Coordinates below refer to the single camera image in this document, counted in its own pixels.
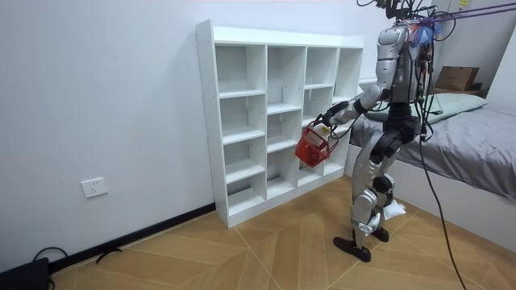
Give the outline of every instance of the gray bed sheet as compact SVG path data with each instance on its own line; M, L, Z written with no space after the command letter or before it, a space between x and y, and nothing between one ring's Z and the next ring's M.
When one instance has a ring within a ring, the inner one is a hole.
M516 115L483 108L432 127L435 136L423 144L429 171L516 201ZM361 118L352 142L363 146L375 132L382 132L381 122ZM416 140L400 150L398 159L422 167Z

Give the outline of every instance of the robot foot plate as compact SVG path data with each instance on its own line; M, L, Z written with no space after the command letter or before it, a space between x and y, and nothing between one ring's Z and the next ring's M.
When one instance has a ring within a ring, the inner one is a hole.
M375 230L371 233L373 236L377 237L377 239L381 240L382 242L388 242L389 241L389 232L381 228L379 230Z
M354 255L363 262L371 262L371 252L365 246L359 249L355 246L354 241L340 237L333 238L333 244L336 245L340 250L345 251L350 255Z

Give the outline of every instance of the red basket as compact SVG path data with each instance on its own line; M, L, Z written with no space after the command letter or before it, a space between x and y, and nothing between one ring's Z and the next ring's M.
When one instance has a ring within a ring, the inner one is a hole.
M330 157L328 141L311 129L313 123L306 126L296 146L296 156L310 167L315 167Z

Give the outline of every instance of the power socket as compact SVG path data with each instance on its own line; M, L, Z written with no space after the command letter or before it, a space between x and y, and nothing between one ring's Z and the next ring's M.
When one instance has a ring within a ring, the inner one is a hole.
M94 180L82 181L81 184L84 194L88 198L107 193L106 182L104 182L103 177Z

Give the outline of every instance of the white bookshelf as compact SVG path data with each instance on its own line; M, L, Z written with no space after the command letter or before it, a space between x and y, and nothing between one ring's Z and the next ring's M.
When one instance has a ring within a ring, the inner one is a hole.
M197 25L196 36L214 199L228 226L343 175L348 135L315 168L294 150L304 126L355 97L361 36L217 27L210 20Z

